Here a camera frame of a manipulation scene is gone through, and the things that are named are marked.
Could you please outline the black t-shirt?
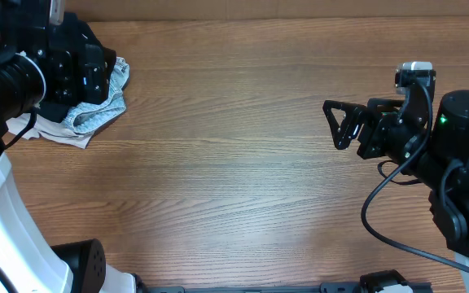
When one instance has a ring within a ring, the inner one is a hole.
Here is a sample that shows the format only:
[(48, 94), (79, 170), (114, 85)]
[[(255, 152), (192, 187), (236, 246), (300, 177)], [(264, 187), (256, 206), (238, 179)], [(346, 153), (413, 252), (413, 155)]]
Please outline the black t-shirt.
[(103, 46), (86, 22), (67, 12), (62, 24), (48, 28), (47, 45), (46, 97), (38, 115), (60, 123), (71, 108), (107, 99), (116, 52)]

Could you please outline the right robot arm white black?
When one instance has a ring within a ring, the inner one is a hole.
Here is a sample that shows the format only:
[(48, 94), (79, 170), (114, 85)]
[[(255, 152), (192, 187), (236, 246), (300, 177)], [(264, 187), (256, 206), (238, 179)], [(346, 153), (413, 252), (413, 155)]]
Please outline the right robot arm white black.
[[(436, 112), (423, 85), (409, 86), (402, 101), (374, 98), (360, 105), (327, 100), (322, 109), (337, 149), (357, 139), (362, 159), (387, 156), (397, 165), (362, 206), (366, 230), (391, 247), (460, 270), (469, 291), (469, 90), (446, 94)], [(369, 223), (371, 201), (399, 173), (430, 188), (432, 220), (454, 260), (399, 243)]]

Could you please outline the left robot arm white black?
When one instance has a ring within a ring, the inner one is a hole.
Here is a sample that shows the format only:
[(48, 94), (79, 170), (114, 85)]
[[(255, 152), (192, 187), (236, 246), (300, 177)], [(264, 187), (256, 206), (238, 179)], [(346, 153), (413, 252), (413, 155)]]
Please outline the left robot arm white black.
[(51, 246), (17, 189), (7, 122), (23, 114), (31, 129), (41, 107), (57, 117), (110, 94), (114, 50), (56, 0), (0, 1), (0, 292), (144, 292), (142, 279), (113, 268), (102, 243)]

